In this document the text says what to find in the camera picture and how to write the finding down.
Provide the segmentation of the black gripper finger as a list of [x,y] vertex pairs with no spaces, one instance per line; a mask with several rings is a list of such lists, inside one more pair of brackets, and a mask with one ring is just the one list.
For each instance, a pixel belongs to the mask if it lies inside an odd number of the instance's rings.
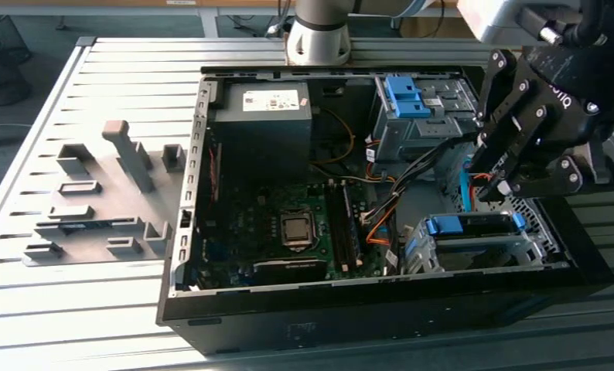
[[482,132],[479,171],[492,174],[479,192],[482,201],[508,196],[541,198],[614,190],[614,161],[605,154],[607,137],[594,131],[583,143],[547,136],[574,120],[547,106],[506,114]]
[[539,80],[523,58],[506,49],[491,52],[479,96],[483,127],[471,159],[472,172],[537,172]]

